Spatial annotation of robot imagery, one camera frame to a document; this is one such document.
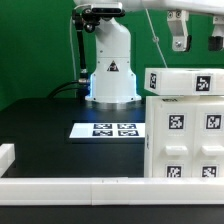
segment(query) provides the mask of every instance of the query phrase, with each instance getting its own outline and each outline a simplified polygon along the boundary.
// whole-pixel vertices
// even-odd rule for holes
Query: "green wall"
[[[72,0],[0,0],[0,109],[17,99],[46,97],[56,86],[73,80],[69,43],[73,7]],[[152,11],[151,17],[169,67],[222,68],[224,53],[207,50],[207,38],[213,30],[211,17],[191,16],[188,26],[193,42],[188,53],[172,51],[166,12]],[[146,14],[128,13],[118,21],[132,33],[132,69],[137,74],[137,91],[142,96],[149,95],[144,91],[144,69],[163,64],[152,42]],[[93,72],[94,34],[85,34],[85,44],[88,68]],[[72,93],[59,96],[74,97]]]

